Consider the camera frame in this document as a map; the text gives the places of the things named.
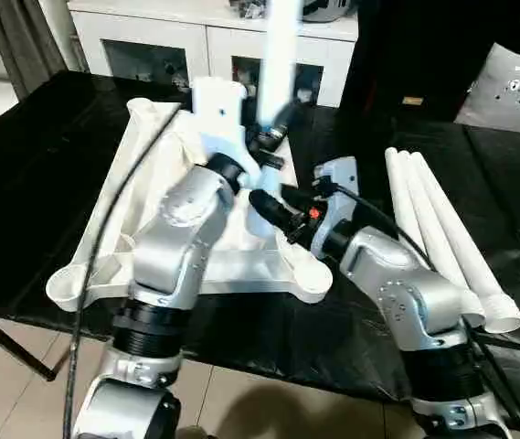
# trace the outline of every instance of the red light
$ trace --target red light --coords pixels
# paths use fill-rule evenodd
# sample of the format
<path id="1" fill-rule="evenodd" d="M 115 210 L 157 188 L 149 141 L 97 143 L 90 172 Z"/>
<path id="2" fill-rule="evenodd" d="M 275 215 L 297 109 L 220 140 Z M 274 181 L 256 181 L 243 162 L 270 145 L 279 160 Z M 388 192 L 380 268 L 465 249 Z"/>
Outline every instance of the red light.
<path id="1" fill-rule="evenodd" d="M 309 211 L 308 211 L 308 216 L 311 217 L 313 220 L 316 220 L 318 217 L 321 216 L 321 212 L 319 209 L 317 208 L 311 208 Z"/>

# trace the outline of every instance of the black tablecloth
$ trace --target black tablecloth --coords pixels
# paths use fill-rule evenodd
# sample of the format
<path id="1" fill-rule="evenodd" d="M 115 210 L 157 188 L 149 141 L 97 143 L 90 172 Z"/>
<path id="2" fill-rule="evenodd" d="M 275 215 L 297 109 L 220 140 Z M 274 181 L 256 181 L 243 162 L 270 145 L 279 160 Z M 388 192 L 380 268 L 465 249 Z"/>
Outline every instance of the black tablecloth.
<path id="1" fill-rule="evenodd" d="M 70 331 L 73 316 L 44 293 L 66 265 L 129 119 L 132 97 L 172 99 L 160 86 L 62 73 L 0 117 L 0 316 Z M 291 133 L 301 185 L 313 167 L 357 159 L 363 196 L 391 213 L 383 151 L 421 151 L 505 291 L 520 306 L 520 134 L 446 123 L 364 123 L 316 108 Z M 366 212 L 356 210 L 363 220 Z M 83 333 L 106 337 L 119 300 L 91 305 Z M 520 329 L 484 336 L 520 395 Z M 409 387 L 376 308 L 342 276 L 306 305 L 282 294 L 199 298 L 186 356 L 381 401 Z"/>

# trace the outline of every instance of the black cable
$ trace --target black cable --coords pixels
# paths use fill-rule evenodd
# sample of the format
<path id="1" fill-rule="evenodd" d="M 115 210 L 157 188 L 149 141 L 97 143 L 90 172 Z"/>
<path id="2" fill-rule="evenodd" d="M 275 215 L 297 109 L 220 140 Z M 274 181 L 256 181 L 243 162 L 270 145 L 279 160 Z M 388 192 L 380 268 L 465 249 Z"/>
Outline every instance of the black cable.
<path id="1" fill-rule="evenodd" d="M 391 219 L 389 215 L 384 213 L 381 209 L 378 209 L 376 206 L 374 206 L 372 203 L 367 201 L 364 198 L 359 197 L 356 193 L 353 191 L 347 189 L 344 186 L 338 185 L 336 183 L 332 183 L 334 185 L 334 190 L 337 192 L 340 192 L 342 194 L 347 195 L 348 197 L 354 199 L 357 203 L 360 203 L 364 205 L 366 208 L 371 210 L 374 214 L 376 214 L 381 220 L 383 220 L 392 230 L 394 230 L 399 236 L 403 237 L 404 240 L 408 242 L 409 245 L 412 246 L 412 248 L 416 251 L 416 253 L 424 260 L 424 262 L 429 266 L 429 268 L 436 272 L 436 267 L 428 257 L 428 255 L 418 246 L 414 240 L 403 230 L 399 227 L 396 222 Z M 462 318 L 464 325 L 466 327 L 467 333 L 469 334 L 469 337 L 471 340 L 477 344 L 481 352 L 485 355 L 493 369 L 495 370 L 495 374 L 497 375 L 497 378 L 502 382 L 505 389 L 507 390 L 507 393 L 509 393 L 509 396 L 511 397 L 512 401 L 514 402 L 517 410 L 520 412 L 520 401 L 517 397 L 517 394 L 515 393 L 514 388 L 512 387 L 512 384 L 509 382 L 509 379 L 507 379 L 507 376 L 505 375 L 504 370 L 499 365 L 495 357 L 493 356 L 493 353 L 489 350 L 487 345 L 484 344 L 484 342 L 477 337 L 477 332 L 475 329 L 471 326 L 471 324 L 467 321 L 465 317 Z M 512 417 L 512 419 L 519 420 L 519 416 L 517 416 L 517 413 L 510 411 L 510 407 L 506 402 L 502 402 L 502 405 L 505 407 L 509 415 Z"/>
<path id="2" fill-rule="evenodd" d="M 493 380 L 491 380 L 491 377 L 485 373 L 482 367 L 479 367 L 479 373 L 481 374 L 483 381 L 487 384 L 487 387 L 493 391 L 495 399 L 504 406 L 504 409 L 507 411 L 507 413 L 509 413 L 509 417 L 515 423 L 515 425 L 520 428 L 520 417 L 517 415 L 517 412 L 514 410 L 514 408 L 509 405 L 503 394 L 497 389 L 497 387 L 495 387 L 495 383 Z"/>
<path id="3" fill-rule="evenodd" d="M 79 343 L 80 343 L 80 327 L 81 327 L 81 317 L 83 306 L 85 304 L 85 300 L 87 298 L 87 289 L 89 286 L 89 279 L 92 275 L 93 266 L 95 265 L 95 261 L 97 259 L 97 253 L 101 246 L 101 240 L 103 238 L 103 234 L 105 232 L 105 228 L 107 223 L 109 222 L 110 216 L 113 213 L 113 209 L 115 205 L 120 199 L 123 190 L 128 185 L 140 165 L 143 163 L 145 158 L 150 154 L 150 152 L 154 149 L 158 138 L 164 133 L 168 125 L 174 120 L 178 112 L 183 109 L 185 106 L 184 103 L 176 105 L 176 108 L 170 113 L 168 118 L 164 121 L 162 126 L 156 130 L 156 132 L 150 138 L 147 146 L 140 153 L 140 155 L 136 158 L 135 162 L 133 162 L 130 171 L 127 173 L 122 183 L 119 185 L 113 198 L 111 199 L 111 203 L 108 206 L 105 216 L 101 221 L 100 227 L 97 230 L 97 236 L 95 237 L 95 242 L 91 247 L 91 253 L 89 257 L 89 261 L 87 262 L 87 272 L 85 273 L 85 278 L 83 279 L 83 286 L 81 287 L 81 292 L 79 296 L 79 305 L 77 308 L 77 312 L 75 314 L 75 325 L 73 327 L 71 339 L 70 339 L 70 354 L 69 354 L 69 374 L 67 377 L 67 390 L 65 393 L 65 411 L 64 411 L 64 419 L 62 425 L 62 437 L 63 439 L 70 439 L 71 437 L 71 426 L 72 426 L 72 411 L 73 411 L 73 395 L 75 391 L 75 380 L 77 375 L 77 362 L 79 359 Z"/>
<path id="4" fill-rule="evenodd" d="M 493 367 L 493 370 L 495 370 L 495 375 L 497 375 L 497 378 L 499 379 L 499 381 L 502 382 L 505 389 L 507 390 L 507 393 L 509 394 L 510 398 L 514 402 L 515 407 L 520 412 L 519 398 L 517 397 L 517 393 L 515 393 L 514 388 L 512 387 L 512 383 L 509 382 L 509 379 L 505 375 L 504 370 L 499 365 L 499 363 L 495 359 L 495 356 L 493 355 L 491 350 L 489 350 L 487 345 L 485 345 L 485 343 L 479 337 L 477 337 L 477 332 L 472 328 L 472 326 L 468 322 L 468 320 L 466 318 L 463 318 L 463 321 L 464 321 L 465 327 L 467 328 L 467 332 L 469 333 L 469 336 L 471 337 L 471 340 L 479 347 L 479 349 L 481 350 L 483 355 L 485 355 L 485 358 L 487 359 L 487 361 L 489 361 L 489 363 Z"/>
<path id="5" fill-rule="evenodd" d="M 401 227 L 399 227 L 399 225 L 396 224 L 396 222 L 393 219 L 391 219 L 391 217 L 388 214 L 386 214 L 381 209 L 374 206 L 372 203 L 370 203 L 366 199 L 359 197 L 355 192 L 347 189 L 346 187 L 337 185 L 336 183 L 333 183 L 333 184 L 334 184 L 334 189 L 337 192 L 341 192 L 342 194 L 347 195 L 348 197 L 354 199 L 357 203 L 362 204 L 363 206 L 368 208 L 372 213 L 377 215 L 378 218 L 380 218 L 384 223 L 386 223 L 386 225 L 389 228 L 391 228 L 398 236 L 401 236 L 402 238 L 404 238 L 404 240 L 406 240 L 406 242 L 412 247 L 412 249 L 414 249 L 416 251 L 416 253 L 419 255 L 419 257 L 424 260 L 424 262 L 428 265 L 428 267 L 433 272 L 436 272 L 436 267 L 434 266 L 434 264 L 432 263 L 430 258 L 426 255 L 426 253 L 418 246 L 418 244 L 414 240 L 412 240 L 412 238 L 406 233 L 405 230 L 403 230 Z"/>

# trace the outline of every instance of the white tube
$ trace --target white tube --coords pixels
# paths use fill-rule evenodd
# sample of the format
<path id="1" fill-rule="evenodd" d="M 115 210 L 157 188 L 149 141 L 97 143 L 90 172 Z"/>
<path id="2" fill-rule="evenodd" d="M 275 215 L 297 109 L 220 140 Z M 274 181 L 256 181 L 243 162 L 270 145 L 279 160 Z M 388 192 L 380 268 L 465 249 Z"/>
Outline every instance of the white tube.
<path id="1" fill-rule="evenodd" d="M 422 235 L 420 235 L 416 212 L 414 212 L 414 206 L 412 206 L 412 201 L 408 193 L 408 182 L 406 181 L 406 176 L 399 165 L 398 150 L 396 148 L 388 148 L 386 150 L 386 168 L 396 223 L 425 252 L 426 248 L 422 241 Z M 414 251 L 414 249 L 411 248 L 403 237 L 399 236 L 399 241 L 411 249 L 418 257 L 420 263 L 424 267 L 428 268 L 424 260 Z"/>
<path id="2" fill-rule="evenodd" d="M 469 290 L 449 240 L 440 226 L 416 169 L 410 162 L 409 152 L 401 151 L 398 154 L 398 162 L 408 182 L 409 195 L 428 255 L 437 271 L 461 289 L 461 313 L 467 317 L 471 325 L 478 327 L 484 322 L 481 302 L 477 295 Z"/>
<path id="3" fill-rule="evenodd" d="M 258 97 L 258 122 L 264 129 L 271 127 L 276 115 L 292 98 L 301 11 L 301 0 L 268 2 L 266 49 Z"/>
<path id="4" fill-rule="evenodd" d="M 478 294 L 483 304 L 486 314 L 485 330 L 491 333 L 504 333 L 518 329 L 520 310 L 514 299 L 504 293 L 495 279 L 424 157 L 420 153 L 414 153 L 411 160 L 421 177 L 467 283 Z"/>

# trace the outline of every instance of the cabinet door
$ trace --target cabinet door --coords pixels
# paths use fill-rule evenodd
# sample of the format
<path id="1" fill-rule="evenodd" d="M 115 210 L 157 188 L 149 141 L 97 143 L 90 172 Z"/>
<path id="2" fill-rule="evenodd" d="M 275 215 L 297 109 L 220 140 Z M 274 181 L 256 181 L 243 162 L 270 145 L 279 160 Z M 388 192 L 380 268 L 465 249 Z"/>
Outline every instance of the cabinet door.
<path id="1" fill-rule="evenodd" d="M 257 90 L 265 34 L 208 27 L 211 75 L 238 80 L 253 94 Z M 294 93 L 301 100 L 338 107 L 355 43 L 299 37 Z"/>
<path id="2" fill-rule="evenodd" d="M 148 18 L 73 12 L 91 73 L 174 84 L 208 76 L 205 27 Z"/>

